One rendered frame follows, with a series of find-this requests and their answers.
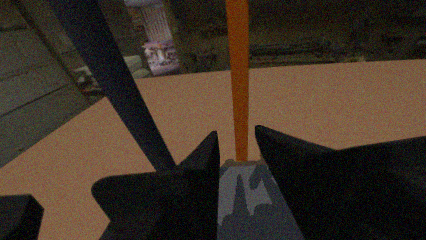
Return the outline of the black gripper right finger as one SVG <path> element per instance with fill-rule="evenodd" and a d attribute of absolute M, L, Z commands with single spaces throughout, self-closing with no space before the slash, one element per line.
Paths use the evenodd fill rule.
<path fill-rule="evenodd" d="M 261 155 L 305 240 L 334 240 L 362 178 L 426 164 L 426 136 L 334 150 L 262 125 Z"/>

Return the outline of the orange handle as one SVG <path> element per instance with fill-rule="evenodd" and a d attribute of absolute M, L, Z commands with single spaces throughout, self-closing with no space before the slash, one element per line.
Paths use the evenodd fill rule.
<path fill-rule="evenodd" d="M 248 161 L 249 5 L 225 0 L 227 8 L 231 84 L 237 162 Z"/>

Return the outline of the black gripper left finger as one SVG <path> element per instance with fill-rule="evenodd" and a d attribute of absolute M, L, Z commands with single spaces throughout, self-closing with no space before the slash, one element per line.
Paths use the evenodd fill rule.
<path fill-rule="evenodd" d="M 108 219 L 181 211 L 195 240 L 217 240 L 220 152 L 217 131 L 172 170 L 99 179 L 91 194 Z"/>

